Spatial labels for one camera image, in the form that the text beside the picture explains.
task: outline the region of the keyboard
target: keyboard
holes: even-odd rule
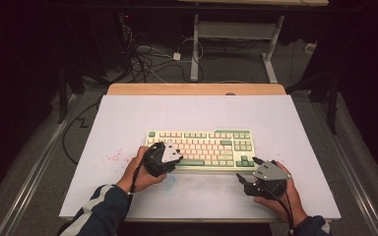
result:
[[[146,146],[172,140],[183,159],[176,170],[255,171],[253,137],[246,130],[149,131]]]

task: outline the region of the white surface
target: white surface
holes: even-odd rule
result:
[[[308,214],[341,217],[288,95],[105,96],[60,216],[74,216],[98,186],[116,183],[148,131],[215,129],[252,131],[257,157],[278,160],[289,169]],[[252,174],[243,176],[251,180]],[[277,219],[245,196],[235,174],[181,173],[138,193],[127,218]]]

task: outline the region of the jacket sleeve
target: jacket sleeve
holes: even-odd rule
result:
[[[116,221],[126,215],[127,205],[127,196],[122,189],[115,185],[100,186],[61,236],[115,235]]]
[[[330,225],[321,215],[308,216],[293,229],[295,236],[332,236]]]

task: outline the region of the hand-mounted device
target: hand-mounted device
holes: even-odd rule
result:
[[[153,144],[144,154],[143,161],[147,171],[158,177],[174,170],[182,158],[180,150],[174,148],[172,140],[168,140],[167,145],[164,142]]]
[[[278,168],[274,160],[264,161],[257,157],[253,157],[253,160],[259,165],[253,173],[257,178],[255,182],[247,182],[244,177],[236,174],[238,181],[244,185],[244,193],[269,200],[280,197],[286,190],[286,179],[291,178],[290,174]]]

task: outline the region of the hand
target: hand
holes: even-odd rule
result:
[[[134,171],[137,169],[138,165],[140,164],[141,159],[143,158],[144,153],[148,147],[141,146],[138,149],[137,156],[134,157],[130,163],[128,164],[127,168],[125,169],[124,175],[122,175],[122,178],[116,183],[116,185],[121,188],[125,193],[130,192],[130,188],[133,182],[133,175]],[[137,175],[136,180],[136,188],[134,192],[140,192],[148,187],[150,187],[153,184],[161,183],[165,178],[167,177],[166,174],[162,174],[158,176],[157,178],[153,175],[149,174],[144,167],[144,165],[140,168],[140,171]]]
[[[289,173],[289,171],[279,162],[277,162],[277,166],[284,170],[285,172]],[[290,210],[289,203],[291,206],[292,214],[293,214],[293,227],[296,227],[302,220],[304,220],[308,215],[306,214],[305,210],[302,207],[302,203],[300,202],[300,196],[297,192],[296,188],[294,187],[294,183],[292,179],[286,180],[286,193],[280,197],[281,201]],[[278,216],[287,222],[287,215],[284,208],[281,204],[276,200],[267,200],[262,197],[254,198],[254,202],[260,204],[264,207],[267,207],[273,210]]]

